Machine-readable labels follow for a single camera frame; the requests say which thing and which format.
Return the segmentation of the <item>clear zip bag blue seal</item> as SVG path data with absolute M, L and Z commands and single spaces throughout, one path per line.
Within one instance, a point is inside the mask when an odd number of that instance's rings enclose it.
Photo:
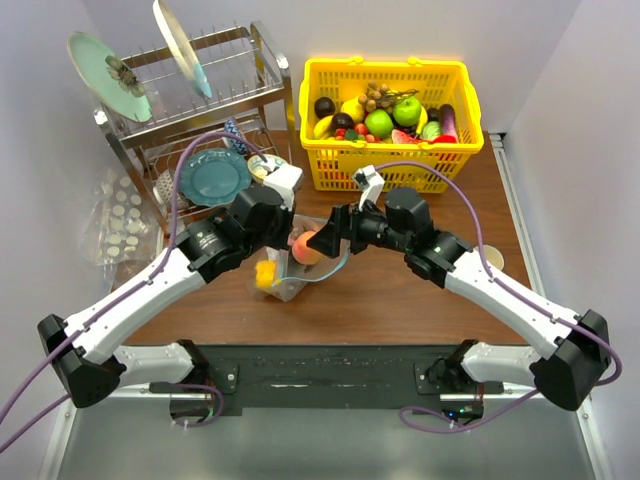
M 276 298 L 282 302 L 288 302 L 307 285 L 320 283 L 337 273 L 345 266 L 349 258 L 349 246 L 346 240 L 342 240 L 340 255 L 335 259 L 325 256 L 315 265 L 301 265 L 292 255 L 292 245 L 294 240 L 305 231 L 320 230 L 326 223 L 324 218 L 310 217 L 296 214 L 293 221 L 293 228 L 289 235 L 290 249 L 276 250 L 269 247 L 263 248 L 254 262 L 253 273 L 249 277 L 248 289 L 254 298 L 265 299 Z M 280 284 L 269 290 L 259 290 L 255 286 L 255 265 L 260 260 L 277 261 L 280 269 Z

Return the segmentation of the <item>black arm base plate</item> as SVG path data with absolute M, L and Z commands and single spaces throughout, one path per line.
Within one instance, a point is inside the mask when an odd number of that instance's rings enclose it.
M 503 392 L 445 379 L 454 345 L 203 345 L 223 413 L 250 409 L 436 409 L 443 395 Z

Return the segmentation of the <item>yellow bell pepper toy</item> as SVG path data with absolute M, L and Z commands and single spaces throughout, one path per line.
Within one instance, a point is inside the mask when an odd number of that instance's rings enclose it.
M 259 290 L 269 290 L 280 284 L 281 269 L 277 261 L 260 260 L 255 265 L 255 286 Z

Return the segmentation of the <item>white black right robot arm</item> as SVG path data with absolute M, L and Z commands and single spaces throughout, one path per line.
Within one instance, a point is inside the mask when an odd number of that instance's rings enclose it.
M 527 341 L 526 346 L 463 341 L 435 363 L 432 375 L 456 392 L 486 382 L 519 384 L 575 411 L 610 365 L 603 316 L 593 310 L 579 315 L 493 270 L 477 249 L 438 229 L 428 203 L 412 189 L 390 191 L 382 208 L 369 199 L 335 207 L 307 244 L 336 258 L 343 243 L 352 254 L 369 246 L 403 254 L 416 276 L 480 306 Z

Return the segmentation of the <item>red yellow apple toy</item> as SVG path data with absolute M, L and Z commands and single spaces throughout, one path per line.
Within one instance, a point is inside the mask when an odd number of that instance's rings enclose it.
M 315 265 L 323 257 L 323 255 L 307 245 L 308 241 L 313 238 L 315 231 L 305 231 L 300 234 L 293 242 L 291 247 L 294 259 L 301 265 Z

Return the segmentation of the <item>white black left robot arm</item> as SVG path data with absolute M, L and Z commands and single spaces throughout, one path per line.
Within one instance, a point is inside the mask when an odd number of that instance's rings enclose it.
M 192 341 L 123 343 L 172 303 L 237 269 L 261 248 L 286 248 L 294 198 L 290 187 L 252 185 L 230 206 L 182 231 L 174 246 L 98 303 L 68 318 L 50 314 L 41 320 L 41 342 L 72 403 L 87 408 L 134 384 L 200 390 L 209 362 Z

